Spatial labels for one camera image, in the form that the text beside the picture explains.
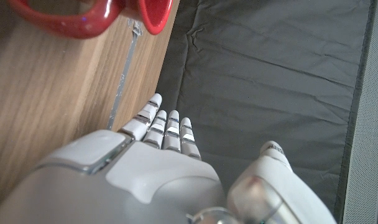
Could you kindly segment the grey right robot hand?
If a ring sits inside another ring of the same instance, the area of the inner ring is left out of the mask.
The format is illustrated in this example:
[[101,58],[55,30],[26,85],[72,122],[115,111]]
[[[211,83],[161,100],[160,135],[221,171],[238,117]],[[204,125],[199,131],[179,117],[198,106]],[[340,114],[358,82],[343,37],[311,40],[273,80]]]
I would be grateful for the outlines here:
[[334,223],[273,141],[224,192],[190,119],[161,103],[155,94],[119,131],[43,158],[0,205],[0,223]]

